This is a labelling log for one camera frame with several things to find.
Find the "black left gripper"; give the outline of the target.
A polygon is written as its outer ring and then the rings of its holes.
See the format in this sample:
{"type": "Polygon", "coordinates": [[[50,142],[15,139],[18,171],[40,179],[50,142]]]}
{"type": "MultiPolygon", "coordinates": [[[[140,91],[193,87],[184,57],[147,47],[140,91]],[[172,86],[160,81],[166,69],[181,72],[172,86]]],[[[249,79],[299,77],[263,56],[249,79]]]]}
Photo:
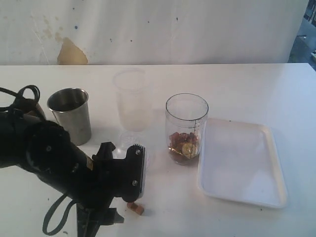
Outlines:
{"type": "Polygon", "coordinates": [[[127,149],[125,159],[113,158],[115,145],[102,143],[97,154],[92,156],[96,180],[82,192],[77,203],[77,231],[79,237],[94,237],[101,226],[124,223],[113,199],[135,202],[144,192],[146,178],[146,149],[134,144],[127,149]]]}

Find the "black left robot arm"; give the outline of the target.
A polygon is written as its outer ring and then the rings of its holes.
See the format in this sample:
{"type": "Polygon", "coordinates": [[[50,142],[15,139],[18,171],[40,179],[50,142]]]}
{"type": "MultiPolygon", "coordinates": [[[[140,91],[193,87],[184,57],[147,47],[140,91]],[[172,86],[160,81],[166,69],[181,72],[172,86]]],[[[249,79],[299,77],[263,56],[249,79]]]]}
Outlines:
{"type": "Polygon", "coordinates": [[[89,157],[55,122],[19,110],[0,114],[1,167],[18,166],[62,193],[43,221],[48,236],[63,229],[73,205],[81,237],[93,237],[100,226],[124,221],[111,202],[134,202],[142,196],[146,150],[134,144],[123,159],[115,159],[114,150],[113,143],[105,142],[89,157]]]}

